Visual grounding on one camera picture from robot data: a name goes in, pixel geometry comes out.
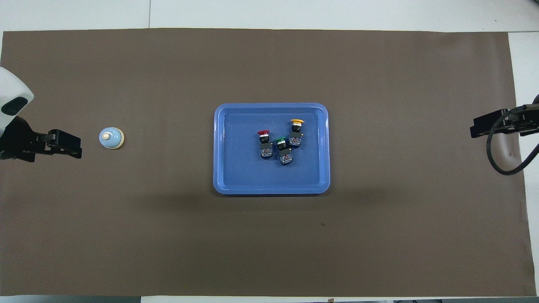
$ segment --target brown surface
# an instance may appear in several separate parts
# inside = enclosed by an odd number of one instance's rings
[[[3,46],[36,95],[21,116],[84,148],[0,162],[3,295],[535,295],[523,175],[496,173],[468,132],[515,105],[505,33],[44,31]],[[324,104],[330,189],[216,193],[226,102]],[[124,147],[99,145],[107,126]]]

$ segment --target blue tray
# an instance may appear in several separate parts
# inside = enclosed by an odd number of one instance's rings
[[[305,121],[294,162],[281,165],[279,151],[260,157],[257,132],[270,140],[287,136],[291,119]],[[225,195],[321,194],[329,187],[328,111],[318,103],[223,104],[213,125],[213,186]]]

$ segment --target white table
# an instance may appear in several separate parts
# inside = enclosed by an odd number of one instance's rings
[[[539,4],[531,0],[0,0],[0,37],[3,31],[148,27],[509,32],[517,105],[531,103],[539,93]],[[537,143],[537,136],[520,138],[522,155],[526,156]],[[539,281],[539,160],[524,170],[524,178],[535,279]],[[327,299],[144,297],[142,302],[270,303]]]

